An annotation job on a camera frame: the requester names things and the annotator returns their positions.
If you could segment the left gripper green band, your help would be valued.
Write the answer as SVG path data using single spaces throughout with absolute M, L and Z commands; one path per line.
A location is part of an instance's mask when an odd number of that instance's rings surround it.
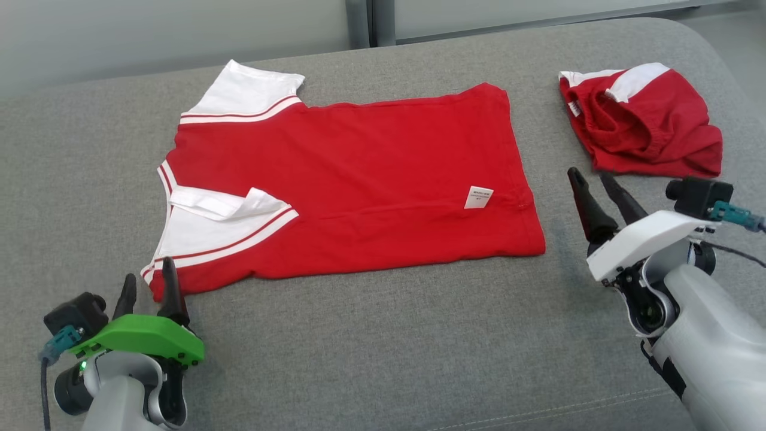
M 165 288 L 157 316 L 133 314 L 137 279 L 136 275 L 127 274 L 112 322 L 68 351 L 79 359 L 103 350 L 113 350 L 173 359 L 184 366 L 202 363 L 205 360 L 205 346 L 202 339 L 189 330 L 190 316 L 172 257 L 162 259 L 162 281 Z

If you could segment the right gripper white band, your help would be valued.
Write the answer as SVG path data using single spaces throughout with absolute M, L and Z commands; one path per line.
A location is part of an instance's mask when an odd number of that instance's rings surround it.
M 580 170 L 570 167 L 567 178 L 586 240 L 590 244 L 604 244 L 586 258 L 591 275 L 597 281 L 615 280 L 618 268 L 629 268 L 689 237 L 698 228 L 719 227 L 718 221 L 697 219 L 667 210 L 649 215 L 614 175 L 602 172 L 600 178 L 607 195 L 618 207 L 625 224 L 629 225 L 616 233 L 618 224 L 592 196 Z

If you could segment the red shorts white stripe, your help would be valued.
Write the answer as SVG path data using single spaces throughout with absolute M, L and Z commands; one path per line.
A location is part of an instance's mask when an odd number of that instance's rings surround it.
M 697 90 L 662 63 L 561 71 L 573 131 L 597 171 L 703 179 L 722 172 L 724 139 Z

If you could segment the red white jersey shirt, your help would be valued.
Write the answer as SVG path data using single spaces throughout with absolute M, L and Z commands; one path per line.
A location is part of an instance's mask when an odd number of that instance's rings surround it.
M 304 76 L 230 60 L 157 169 L 165 224 L 141 271 L 162 299 L 244 278 L 541 256 L 508 93 L 309 106 Z

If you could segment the grey metal frame rail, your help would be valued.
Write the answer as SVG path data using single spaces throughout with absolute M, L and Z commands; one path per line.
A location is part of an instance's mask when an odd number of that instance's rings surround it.
M 394 0 L 398 41 L 495 28 L 582 22 L 738 0 Z

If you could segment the grey double partition post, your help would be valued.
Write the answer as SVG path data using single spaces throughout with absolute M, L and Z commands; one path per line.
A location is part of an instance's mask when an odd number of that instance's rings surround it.
M 394 0 L 345 0 L 351 49 L 395 46 Z

